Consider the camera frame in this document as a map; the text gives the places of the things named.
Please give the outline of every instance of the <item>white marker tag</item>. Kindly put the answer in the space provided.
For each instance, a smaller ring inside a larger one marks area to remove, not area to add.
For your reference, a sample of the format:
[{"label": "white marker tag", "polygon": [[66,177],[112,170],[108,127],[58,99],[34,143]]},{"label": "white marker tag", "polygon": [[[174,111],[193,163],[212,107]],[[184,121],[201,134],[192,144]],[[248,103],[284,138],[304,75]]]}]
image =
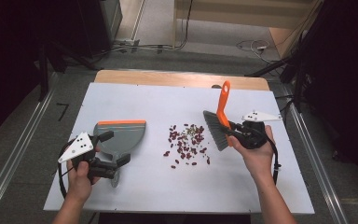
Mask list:
[{"label": "white marker tag", "polygon": [[81,133],[58,159],[59,163],[69,161],[72,158],[93,150],[91,140],[87,133]]},{"label": "white marker tag", "polygon": [[247,115],[242,116],[242,120],[247,121],[255,121],[255,122],[261,122],[261,121],[270,121],[270,120],[282,120],[282,116],[274,116],[270,114],[266,114],[259,111],[253,111]]}]

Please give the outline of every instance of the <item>black curtain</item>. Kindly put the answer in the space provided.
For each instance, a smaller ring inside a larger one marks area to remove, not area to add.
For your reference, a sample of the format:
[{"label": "black curtain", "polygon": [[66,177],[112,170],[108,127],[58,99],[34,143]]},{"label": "black curtain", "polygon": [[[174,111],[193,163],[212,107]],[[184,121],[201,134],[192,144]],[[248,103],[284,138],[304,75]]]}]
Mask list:
[{"label": "black curtain", "polygon": [[0,1],[0,126],[39,83],[38,54],[30,1]]},{"label": "black curtain", "polygon": [[358,0],[329,0],[334,9],[304,60],[312,83],[307,100],[337,134],[336,150],[358,165]]}]

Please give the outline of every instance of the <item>person's left hand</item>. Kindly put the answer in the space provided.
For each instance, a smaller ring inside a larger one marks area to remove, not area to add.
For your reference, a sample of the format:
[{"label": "person's left hand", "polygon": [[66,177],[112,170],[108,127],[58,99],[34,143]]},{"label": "person's left hand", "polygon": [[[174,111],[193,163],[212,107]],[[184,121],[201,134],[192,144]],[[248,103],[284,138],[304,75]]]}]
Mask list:
[{"label": "person's left hand", "polygon": [[[73,167],[72,161],[66,163],[66,168],[69,170]],[[66,197],[77,203],[84,204],[91,195],[91,183],[87,174],[89,173],[89,164],[86,161],[81,161],[77,166],[77,170],[72,169],[68,172],[69,189]],[[92,184],[95,184],[100,177],[94,177]]]}]

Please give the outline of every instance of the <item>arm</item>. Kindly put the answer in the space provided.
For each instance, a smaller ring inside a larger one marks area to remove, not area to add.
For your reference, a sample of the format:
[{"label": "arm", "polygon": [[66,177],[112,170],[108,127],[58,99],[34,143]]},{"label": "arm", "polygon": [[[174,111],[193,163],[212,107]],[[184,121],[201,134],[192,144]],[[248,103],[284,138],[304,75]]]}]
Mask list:
[{"label": "arm", "polygon": [[[271,127],[268,125],[266,134],[274,141]],[[269,142],[261,148],[246,149],[234,136],[230,136],[229,139],[234,148],[243,156],[246,167],[255,181],[264,221],[266,223],[296,223],[272,179],[273,151]]]},{"label": "arm", "polygon": [[[68,170],[72,168],[72,162],[67,162]],[[69,189],[62,207],[54,218],[53,224],[79,223],[80,214],[84,203],[91,195],[91,183],[87,178],[89,164],[85,161],[79,163],[77,171],[72,169],[68,173]]]}]

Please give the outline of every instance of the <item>black cable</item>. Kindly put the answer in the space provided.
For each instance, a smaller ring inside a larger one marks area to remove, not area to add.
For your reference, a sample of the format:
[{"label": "black cable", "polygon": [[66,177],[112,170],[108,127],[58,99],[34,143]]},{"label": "black cable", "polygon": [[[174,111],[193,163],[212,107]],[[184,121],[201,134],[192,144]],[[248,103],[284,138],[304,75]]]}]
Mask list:
[{"label": "black cable", "polygon": [[281,75],[281,73],[277,71],[277,68],[275,68],[274,71],[277,73],[277,75],[272,74],[271,71],[268,72],[268,73],[269,73],[272,77],[279,77],[279,76]]},{"label": "black cable", "polygon": [[[98,59],[96,59],[96,60],[94,60],[94,61],[92,61],[92,62],[89,62],[89,63],[95,65],[95,63],[97,63],[97,62],[99,62],[100,60],[102,60],[103,57],[105,56],[105,54],[108,53],[108,52],[109,52],[109,51],[104,52],[101,57],[99,57]],[[70,62],[70,61],[65,61],[65,62],[66,62],[69,66],[79,66],[79,65],[83,65],[83,64],[81,64],[81,63],[73,63],[73,62]]]},{"label": "black cable", "polygon": [[[291,33],[290,33],[290,35],[289,36],[287,36],[281,43],[279,43],[279,44],[276,44],[276,45],[274,45],[274,46],[268,46],[268,48],[276,48],[277,46],[279,46],[279,45],[281,45],[281,44],[283,44],[284,42],[286,42],[286,40],[302,25],[302,24],[304,24],[307,20],[309,20],[310,19],[310,15],[312,14],[312,12],[313,11],[311,11],[309,14],[308,14],[308,16],[307,16],[307,18],[305,19],[305,20],[303,20]],[[302,33],[300,34],[300,39],[299,39],[299,43],[301,43],[301,40],[302,40]],[[241,44],[241,43],[244,43],[244,42],[249,42],[249,40],[244,40],[244,41],[241,41],[240,43],[238,43],[238,44],[236,44],[236,46],[237,46],[237,48],[238,49],[241,49],[241,50],[244,50],[244,51],[248,51],[248,50],[245,50],[245,49],[242,49],[242,48],[240,48],[239,47],[239,44]],[[290,50],[290,54],[293,56],[293,49],[291,49]],[[279,61],[276,61],[276,62],[282,62],[282,63],[284,63],[285,65],[289,65],[289,66],[293,66],[293,65],[291,65],[291,64],[289,64],[289,63],[287,63],[287,62],[285,62],[284,61],[284,59],[281,59],[281,60],[279,60]]]},{"label": "black cable", "polygon": [[286,98],[293,98],[295,97],[294,95],[283,95],[283,96],[275,96],[275,99],[278,100],[278,99],[286,99]]},{"label": "black cable", "polygon": [[174,46],[174,47],[172,47],[171,45],[138,45],[138,46],[132,46],[132,45],[123,44],[120,47],[111,49],[111,50],[109,50],[107,52],[104,52],[103,54],[113,52],[113,51],[120,51],[120,50],[123,50],[123,49],[141,49],[141,48],[166,49],[166,50],[179,50],[179,49],[182,49],[186,45],[187,40],[188,40],[188,23],[189,23],[189,20],[190,20],[192,6],[193,6],[193,0],[190,1],[190,7],[188,8],[188,12],[187,12],[185,39],[179,46]]},{"label": "black cable", "polygon": [[252,41],[254,41],[254,40],[242,40],[241,42],[237,43],[235,45],[235,47],[237,47],[237,49],[240,49],[243,51],[251,51],[250,49],[243,49],[241,43],[247,43],[247,42],[252,42]]},{"label": "black cable", "polygon": [[[65,150],[66,150],[69,146],[71,146],[74,141],[75,141],[75,139],[73,139],[73,140],[67,142],[67,143],[62,147],[62,149],[61,149],[61,151],[60,151],[60,155],[59,155],[58,158],[60,158],[60,157],[62,156],[63,152],[65,152]],[[59,183],[60,183],[60,191],[61,191],[62,197],[65,199],[65,197],[66,197],[66,188],[65,188],[65,185],[63,184],[62,176],[63,176],[63,174],[62,174],[62,164],[58,162],[58,178],[59,178]]]},{"label": "black cable", "polygon": [[278,149],[275,146],[275,143],[271,139],[269,139],[269,136],[266,133],[261,133],[260,131],[253,129],[253,128],[249,128],[248,130],[251,131],[252,133],[259,135],[259,136],[263,136],[271,144],[272,151],[274,152],[274,155],[275,155],[274,172],[272,174],[272,179],[274,180],[274,183],[276,185],[277,180],[278,180],[278,172],[279,172],[279,168],[281,167],[281,165],[278,162]]},{"label": "black cable", "polygon": [[89,219],[89,224],[91,224],[92,223],[92,220],[94,220],[94,218],[95,218],[95,216],[97,215],[97,213],[96,212],[94,212],[93,214],[92,214],[92,216],[91,216],[91,218]]},{"label": "black cable", "polygon": [[286,103],[286,105],[280,110],[280,112],[282,113],[282,111],[284,110],[284,113],[283,113],[283,116],[282,116],[282,119],[283,119],[283,125],[284,127],[286,127],[286,121],[287,121],[287,113],[289,112],[289,108],[290,108],[290,105],[295,101],[294,97],[292,98],[292,100],[288,101]]},{"label": "black cable", "polygon": [[71,169],[67,170],[65,173],[63,173],[61,176],[65,176],[66,174],[68,174],[71,170],[73,170],[74,167],[71,167]]},{"label": "black cable", "polygon": [[[183,8],[185,8],[185,1],[182,1],[182,12],[183,12]],[[180,29],[181,29],[181,37],[182,37],[182,34],[183,34],[183,18],[181,19]]]}]

